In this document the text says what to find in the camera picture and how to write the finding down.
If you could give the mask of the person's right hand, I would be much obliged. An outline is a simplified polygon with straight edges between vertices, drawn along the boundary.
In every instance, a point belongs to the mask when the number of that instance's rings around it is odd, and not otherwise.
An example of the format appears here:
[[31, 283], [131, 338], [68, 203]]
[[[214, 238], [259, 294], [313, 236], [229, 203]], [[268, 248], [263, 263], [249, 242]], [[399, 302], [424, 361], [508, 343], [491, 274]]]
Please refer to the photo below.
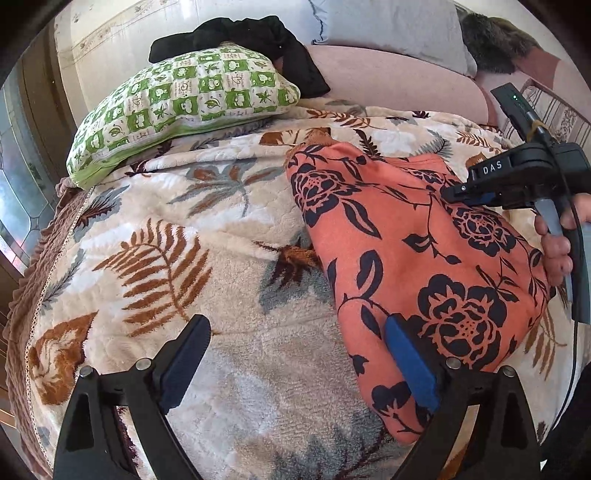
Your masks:
[[[574, 206], [580, 222], [590, 223], [591, 219], [591, 196], [588, 193], [581, 193], [574, 198]], [[573, 261], [569, 254], [571, 244], [569, 240], [560, 235], [552, 235], [544, 219], [537, 215], [535, 218], [535, 230], [541, 236], [543, 249], [543, 266], [551, 286], [558, 287], [563, 283], [566, 275], [573, 270]]]

